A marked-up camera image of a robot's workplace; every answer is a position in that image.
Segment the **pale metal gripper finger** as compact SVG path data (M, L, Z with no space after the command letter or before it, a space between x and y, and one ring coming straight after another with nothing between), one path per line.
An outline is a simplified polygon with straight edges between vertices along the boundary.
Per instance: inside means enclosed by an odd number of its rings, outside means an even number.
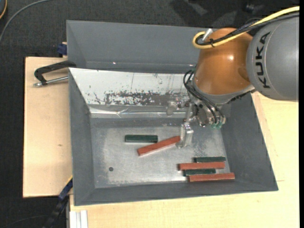
M190 125L185 125L183 127L182 147L191 145L193 133L194 133L194 130L191 128Z
M187 143L187 125L186 124L182 124L180 126L180 130L179 130L179 136L180 136L180 140L176 143L176 147L181 149L183 147L186 147Z

